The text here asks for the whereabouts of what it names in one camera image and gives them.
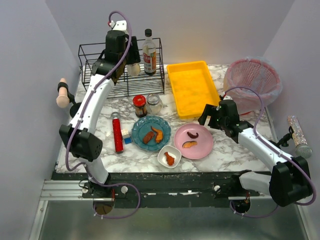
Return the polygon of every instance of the bottle cap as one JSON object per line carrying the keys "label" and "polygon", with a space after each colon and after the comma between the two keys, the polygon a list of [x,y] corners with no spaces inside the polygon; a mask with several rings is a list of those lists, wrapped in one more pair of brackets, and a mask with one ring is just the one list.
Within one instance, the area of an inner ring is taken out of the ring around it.
{"label": "bottle cap", "polygon": [[133,98],[133,105],[143,107],[146,104],[146,98],[143,95],[137,95]]}
{"label": "bottle cap", "polygon": [[144,30],[144,34],[146,37],[151,37],[152,36],[152,30],[147,28],[146,30]]}
{"label": "bottle cap", "polygon": [[117,111],[114,111],[113,113],[111,113],[111,118],[120,119],[120,113],[118,113]]}

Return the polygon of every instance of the metal floor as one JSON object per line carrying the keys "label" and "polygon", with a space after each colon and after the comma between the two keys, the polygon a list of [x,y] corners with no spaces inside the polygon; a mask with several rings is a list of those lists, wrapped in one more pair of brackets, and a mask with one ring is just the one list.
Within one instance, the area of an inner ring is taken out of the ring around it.
{"label": "metal floor", "polygon": [[[266,214],[270,199],[251,201],[250,214]],[[131,209],[114,209],[125,215]],[[271,217],[241,218],[229,208],[141,208],[124,219],[94,216],[91,201],[49,201],[41,240],[304,240],[306,232],[296,205]]]}

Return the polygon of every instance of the cooked food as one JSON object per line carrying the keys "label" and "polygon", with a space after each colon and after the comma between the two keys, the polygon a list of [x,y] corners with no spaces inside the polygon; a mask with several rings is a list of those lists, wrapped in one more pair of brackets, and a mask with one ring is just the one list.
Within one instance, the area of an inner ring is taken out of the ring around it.
{"label": "cooked food", "polygon": [[152,131],[155,132],[155,142],[157,144],[160,143],[164,139],[164,133],[161,130],[156,129],[152,126],[151,126],[151,129],[152,129]]}
{"label": "cooked food", "polygon": [[170,156],[167,151],[164,153],[164,155],[166,157],[166,162],[168,163],[168,165],[172,166],[175,163],[175,158],[173,156]]}
{"label": "cooked food", "polygon": [[153,131],[148,132],[144,138],[143,138],[143,143],[147,144],[148,142],[150,142],[150,140],[155,136],[155,133]]}
{"label": "cooked food", "polygon": [[199,137],[199,133],[196,133],[195,135],[193,135],[191,132],[187,132],[186,134],[188,134],[188,136],[192,139],[196,139],[197,137]]}
{"label": "cooked food", "polygon": [[182,144],[182,147],[184,149],[189,149],[192,146],[196,146],[196,145],[198,145],[197,141],[186,141],[184,144]]}

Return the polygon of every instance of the salt shaker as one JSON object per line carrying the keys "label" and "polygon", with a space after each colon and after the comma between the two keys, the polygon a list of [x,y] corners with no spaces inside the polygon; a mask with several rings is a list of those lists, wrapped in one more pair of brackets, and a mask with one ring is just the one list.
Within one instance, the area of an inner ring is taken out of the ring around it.
{"label": "salt shaker", "polygon": [[146,109],[148,111],[148,114],[153,115],[159,113],[164,106],[158,94],[149,94],[146,97],[146,103]]}

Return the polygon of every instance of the black wire rack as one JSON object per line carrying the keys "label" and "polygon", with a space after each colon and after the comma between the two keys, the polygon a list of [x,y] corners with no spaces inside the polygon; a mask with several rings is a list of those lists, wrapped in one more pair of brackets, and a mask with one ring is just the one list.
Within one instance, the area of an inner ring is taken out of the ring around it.
{"label": "black wire rack", "polygon": [[[130,76],[127,68],[119,78],[108,98],[123,98],[136,95],[164,94],[165,93],[165,70],[162,55],[161,39],[153,38],[156,45],[156,72],[154,75],[147,75],[144,71],[144,59],[142,44],[145,39],[137,40],[140,52],[140,74]],[[105,42],[89,43],[79,45],[78,57],[81,63],[81,82],[85,90],[90,85],[92,65],[97,61],[101,51],[106,48]]]}

